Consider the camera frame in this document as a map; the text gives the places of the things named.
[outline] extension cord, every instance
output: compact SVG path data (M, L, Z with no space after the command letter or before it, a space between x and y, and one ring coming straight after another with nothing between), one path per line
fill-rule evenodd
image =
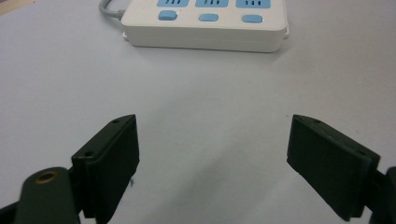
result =
M133 0L121 23L139 47L274 52L289 35L284 0Z

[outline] white power strip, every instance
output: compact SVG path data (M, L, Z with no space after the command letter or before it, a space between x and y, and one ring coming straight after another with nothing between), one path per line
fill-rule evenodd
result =
M121 22L141 47L273 52L289 35L284 0L133 0Z

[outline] tabletop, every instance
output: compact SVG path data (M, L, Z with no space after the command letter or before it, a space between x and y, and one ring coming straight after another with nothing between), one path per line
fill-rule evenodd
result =
M394 0L286 0L274 53L136 48L98 4L0 17L1 207L129 114L141 162L111 223L345 223L286 163L294 114L381 155L382 173L396 164Z

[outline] blue button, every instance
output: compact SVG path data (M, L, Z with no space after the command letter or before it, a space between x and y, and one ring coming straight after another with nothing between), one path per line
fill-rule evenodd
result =
M200 21L217 21L219 19L218 14L206 13L199 16Z
M245 15L242 17L244 22L260 23L262 22L262 16L260 15Z
M160 21L174 21L177 18L177 13L174 10L164 10L158 15Z

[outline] power strip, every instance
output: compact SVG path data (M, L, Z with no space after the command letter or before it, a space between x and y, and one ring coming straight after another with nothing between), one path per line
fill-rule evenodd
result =
M284 0L133 0L121 23L140 47L274 52L289 35Z

